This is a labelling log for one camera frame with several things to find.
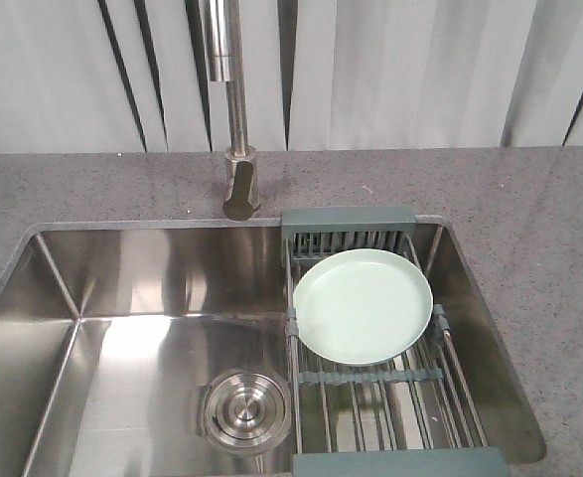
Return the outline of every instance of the drain strainer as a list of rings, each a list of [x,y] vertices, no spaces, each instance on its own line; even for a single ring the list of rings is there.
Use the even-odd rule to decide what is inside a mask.
[[[203,425],[212,441],[237,453],[261,453],[289,430],[288,393],[258,373],[234,373],[211,384]]]

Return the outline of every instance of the sink basin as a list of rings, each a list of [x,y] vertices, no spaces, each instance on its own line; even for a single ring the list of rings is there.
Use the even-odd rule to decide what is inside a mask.
[[[488,441],[508,462],[540,459],[542,436],[452,231],[421,217],[412,241],[422,261],[436,241],[435,302]],[[277,220],[31,230],[0,286],[0,475],[289,472],[280,251]],[[306,451],[323,452],[318,410],[304,405],[311,392]],[[407,394],[389,394],[404,407]],[[339,435],[347,415],[343,398],[331,417]]]

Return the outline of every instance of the faucet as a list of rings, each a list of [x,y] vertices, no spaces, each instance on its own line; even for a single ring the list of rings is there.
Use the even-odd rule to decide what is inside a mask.
[[[246,221],[260,208],[256,150],[247,140],[238,0],[204,2],[208,67],[211,81],[225,82],[231,146],[225,151],[228,181],[224,214]]]

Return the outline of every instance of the light green plate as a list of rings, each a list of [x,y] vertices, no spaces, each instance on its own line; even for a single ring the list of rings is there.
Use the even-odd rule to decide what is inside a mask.
[[[372,248],[318,262],[300,279],[293,301],[302,342],[352,366],[377,364],[408,349],[432,312],[423,273],[402,256]]]

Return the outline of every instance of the countertop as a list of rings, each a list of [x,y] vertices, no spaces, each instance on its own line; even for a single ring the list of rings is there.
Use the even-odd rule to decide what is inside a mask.
[[[409,204],[454,226],[547,442],[583,475],[583,148],[260,153],[259,217]],[[219,154],[0,155],[0,275],[40,222],[220,218]]]

